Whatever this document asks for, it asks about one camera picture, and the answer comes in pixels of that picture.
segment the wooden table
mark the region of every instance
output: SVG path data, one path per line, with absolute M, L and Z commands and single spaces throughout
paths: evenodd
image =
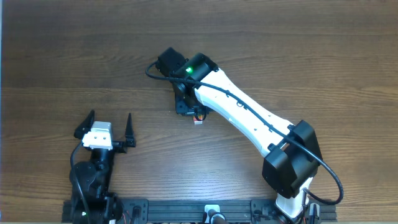
M 137 147 L 111 190 L 156 200 L 275 198 L 262 157 L 212 113 L 178 116 L 144 69 L 167 47 L 210 56 L 259 104 L 308 121 L 339 175 L 340 221 L 398 220 L 396 1 L 44 1 L 3 5 L 2 221 L 59 222 L 73 130 L 95 109 Z M 87 159 L 80 151 L 78 160 Z M 311 190 L 336 198 L 320 169 Z

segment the robotic arm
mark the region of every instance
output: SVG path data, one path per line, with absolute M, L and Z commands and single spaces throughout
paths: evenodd
M 153 65 L 165 77 L 149 73 Z M 343 198 L 340 181 L 322 161 L 314 129 L 305 121 L 294 126 L 264 109 L 236 87 L 206 55 L 196 54 L 189 60 L 169 48 L 148 67 L 146 74 L 172 82 L 177 114 L 206 116 L 210 108 L 253 142 L 264 157 L 262 176 L 278 193 L 275 205 L 291 222 L 304 212 L 308 203 L 306 192 L 318 198 L 307 189 L 320 164 L 339 185 L 340 197 L 330 204 Z

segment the wooden tabletop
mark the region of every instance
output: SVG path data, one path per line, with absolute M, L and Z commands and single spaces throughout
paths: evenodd
M 398 220 L 397 1 L 9 0 L 2 38 L 2 221 L 60 221 L 73 130 L 91 109 L 116 139 L 132 113 L 137 147 L 116 156 L 111 180 L 121 197 L 276 197 L 242 133 L 216 113 L 194 126 L 170 83 L 144 75 L 170 46 L 208 55 L 260 105 L 316 129 L 345 188 L 340 221 Z M 311 190 L 338 193 L 324 169 Z

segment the wood grain surface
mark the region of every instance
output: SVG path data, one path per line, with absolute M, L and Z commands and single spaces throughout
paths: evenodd
M 167 47 L 203 52 L 260 105 L 317 131 L 345 198 L 339 221 L 398 220 L 398 2 L 7 0 L 1 87 L 2 221 L 59 222 L 73 130 L 91 109 L 137 147 L 111 190 L 152 200 L 275 198 L 262 157 L 212 113 L 174 110 L 144 69 Z M 80 151 L 79 160 L 89 152 Z M 336 198 L 320 169 L 311 190 Z

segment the green light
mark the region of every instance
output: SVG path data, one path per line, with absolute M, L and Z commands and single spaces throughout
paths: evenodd
M 192 67 L 188 67 L 187 69 L 185 69 L 185 71 L 187 71 L 188 73 L 192 73 L 193 69 L 192 69 Z

